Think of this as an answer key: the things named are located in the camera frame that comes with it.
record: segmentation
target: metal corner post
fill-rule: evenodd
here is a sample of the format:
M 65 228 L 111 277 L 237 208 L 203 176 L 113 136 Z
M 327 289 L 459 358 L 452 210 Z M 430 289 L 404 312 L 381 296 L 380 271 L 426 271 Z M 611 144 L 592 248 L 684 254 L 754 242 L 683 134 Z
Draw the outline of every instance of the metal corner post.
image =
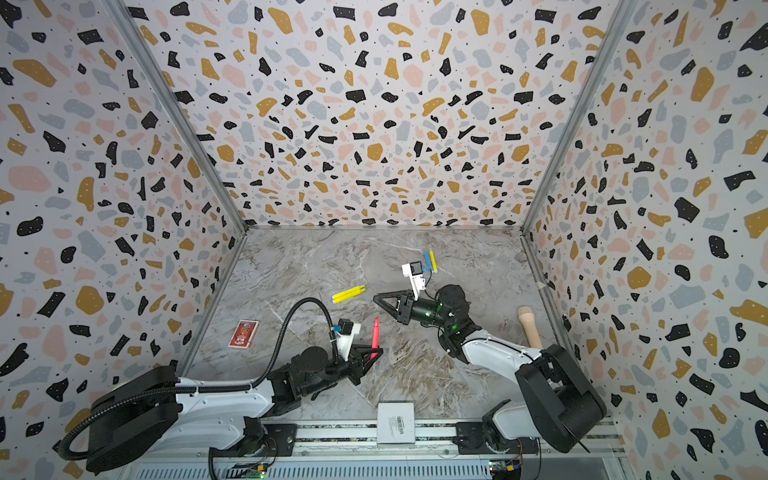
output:
M 157 94 L 157 98 L 163 108 L 165 108 L 174 126 L 178 129 L 184 143 L 192 150 L 192 155 L 198 159 L 197 164 L 203 171 L 210 189 L 219 198 L 222 208 L 229 215 L 232 224 L 237 229 L 237 233 L 244 237 L 247 230 L 245 222 L 240 217 L 232 197 L 230 197 L 227 189 L 224 188 L 216 169 L 208 161 L 208 153 L 192 130 L 192 125 L 187 120 L 181 107 L 179 107 L 178 102 L 176 102 L 176 96 L 165 82 L 163 72 L 157 66 L 152 52 L 149 51 L 149 47 L 144 42 L 139 28 L 129 15 L 125 3 L 123 0 L 101 0 L 101 4 L 131 50 L 131 54 L 139 64 L 139 67 L 141 67 L 147 82 L 149 82 L 154 93 Z
M 554 179 L 565 161 L 565 154 L 571 147 L 576 132 L 578 131 L 579 124 L 581 123 L 581 119 L 586 115 L 589 104 L 592 101 L 598 86 L 600 86 L 600 80 L 603 78 L 603 74 L 611 63 L 616 46 L 621 39 L 621 36 L 624 34 L 624 30 L 634 12 L 637 1 L 638 0 L 619 0 L 616 10 L 614 11 L 614 16 L 611 18 L 611 22 L 608 25 L 605 40 L 600 46 L 600 50 L 598 50 L 594 65 L 587 76 L 587 81 L 584 83 L 584 87 L 576 98 L 576 104 L 571 110 L 571 115 L 568 117 L 568 121 L 565 123 L 563 136 L 560 138 L 558 146 L 554 149 L 552 160 L 549 162 L 549 165 L 544 172 L 541 183 L 536 190 L 536 195 L 534 195 L 531 206 L 528 208 L 528 213 L 525 215 L 525 220 L 523 221 L 522 226 L 523 232 L 531 231 L 536 216 L 538 215 L 538 211 L 544 205 L 547 197 L 546 192 L 554 183 Z

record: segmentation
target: barcode label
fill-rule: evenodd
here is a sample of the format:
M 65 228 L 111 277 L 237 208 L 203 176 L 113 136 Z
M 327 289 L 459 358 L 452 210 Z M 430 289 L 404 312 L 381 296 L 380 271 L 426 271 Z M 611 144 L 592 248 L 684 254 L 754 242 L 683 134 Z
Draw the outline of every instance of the barcode label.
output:
M 402 417 L 400 415 L 396 417 L 389 417 L 389 430 L 392 432 L 392 435 L 395 435 L 395 430 L 400 435 L 405 435 L 406 433 L 406 426 L 402 421 Z

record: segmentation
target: white box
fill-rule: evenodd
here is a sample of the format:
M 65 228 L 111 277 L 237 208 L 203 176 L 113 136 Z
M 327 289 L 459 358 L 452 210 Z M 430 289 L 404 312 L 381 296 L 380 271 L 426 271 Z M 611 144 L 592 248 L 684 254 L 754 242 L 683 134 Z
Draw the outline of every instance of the white box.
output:
M 413 404 L 379 402 L 376 443 L 416 443 Z

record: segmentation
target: black cable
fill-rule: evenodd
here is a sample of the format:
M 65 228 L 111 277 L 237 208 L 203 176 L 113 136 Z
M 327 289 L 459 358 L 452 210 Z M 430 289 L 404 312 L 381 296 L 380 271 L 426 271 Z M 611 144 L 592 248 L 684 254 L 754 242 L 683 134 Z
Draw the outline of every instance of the black cable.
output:
M 254 380 L 251 383 L 241 383 L 239 385 L 234 384 L 234 385 L 227 385 L 227 386 L 165 387 L 161 389 L 147 390 L 146 392 L 141 392 L 141 393 L 137 393 L 135 395 L 129 396 L 125 399 L 122 399 L 118 402 L 113 403 L 112 405 L 109 405 L 108 407 L 102 410 L 99 410 L 96 413 L 90 414 L 85 420 L 78 423 L 58 443 L 58 447 L 56 448 L 56 452 L 58 453 L 58 456 L 60 456 L 64 460 L 71 460 L 71 461 L 87 459 L 88 452 L 73 452 L 72 450 L 70 450 L 70 446 L 72 445 L 72 442 L 74 441 L 74 439 L 77 438 L 77 436 L 80 435 L 86 428 L 88 428 L 90 425 L 92 425 L 94 422 L 96 422 L 100 418 L 107 415 L 109 412 L 113 412 L 114 410 L 121 409 L 129 404 L 133 404 L 137 400 L 144 399 L 151 396 L 183 395 L 183 394 L 191 395 L 193 393 L 246 392 L 248 390 L 255 389 L 259 384 L 261 384 L 261 382 L 264 381 L 266 376 L 269 375 L 269 373 L 272 371 L 272 368 L 275 366 L 275 362 L 277 361 L 277 356 L 280 354 L 280 347 L 283 345 L 283 337 L 285 336 L 286 331 L 288 330 L 288 322 L 291 320 L 296 310 L 300 306 L 302 306 L 304 303 L 315 303 L 323 311 L 323 315 L 326 317 L 326 321 L 328 322 L 329 337 L 331 340 L 331 347 L 332 347 L 332 354 L 333 354 L 333 362 L 337 363 L 339 360 L 339 349 L 336 347 L 336 333 L 333 330 L 333 321 L 331 320 L 331 315 L 330 313 L 328 313 L 328 309 L 326 308 L 326 306 L 323 305 L 323 302 L 321 302 L 317 298 L 308 296 L 294 303 L 293 306 L 288 311 L 288 314 L 286 315 L 286 319 L 283 321 L 283 325 L 280 327 L 280 333 L 277 336 L 277 341 L 275 343 L 275 350 L 272 352 L 272 358 L 270 358 L 269 364 L 267 365 L 266 369 L 258 379 Z M 208 457 L 209 457 L 208 458 L 209 472 L 212 472 L 213 459 L 210 457 L 210 450 L 209 450 Z M 215 474 L 212 475 L 211 478 L 212 480 L 216 480 Z
M 541 475 L 541 439 L 539 437 L 536 437 L 536 445 L 538 445 L 538 472 L 536 472 L 533 480 L 537 480 L 538 476 Z

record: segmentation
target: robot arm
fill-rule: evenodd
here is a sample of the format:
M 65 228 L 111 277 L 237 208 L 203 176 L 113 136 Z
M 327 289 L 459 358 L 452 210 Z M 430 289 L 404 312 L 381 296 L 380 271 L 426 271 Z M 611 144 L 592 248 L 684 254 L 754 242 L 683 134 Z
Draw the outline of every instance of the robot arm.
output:
M 458 285 L 444 286 L 435 299 L 416 299 L 410 290 L 400 290 L 375 295 L 373 301 L 405 325 L 414 319 L 437 326 L 440 346 L 451 357 L 520 385 L 525 406 L 502 402 L 483 419 L 484 437 L 494 450 L 506 451 L 519 437 L 542 437 L 558 451 L 568 452 L 607 413 L 562 347 L 531 348 L 491 335 L 469 318 L 469 302 Z
M 336 361 L 311 346 L 271 370 L 266 381 L 244 382 L 245 389 L 236 390 L 231 381 L 177 378 L 174 366 L 146 372 L 93 403 L 88 452 L 78 459 L 98 474 L 166 449 L 212 448 L 217 456 L 232 457 L 254 453 L 266 434 L 259 418 L 297 409 L 302 397 L 314 400 L 345 378 L 359 385 L 382 356 L 371 355 L 382 349 L 353 343 L 359 324 L 341 319 L 335 330 Z

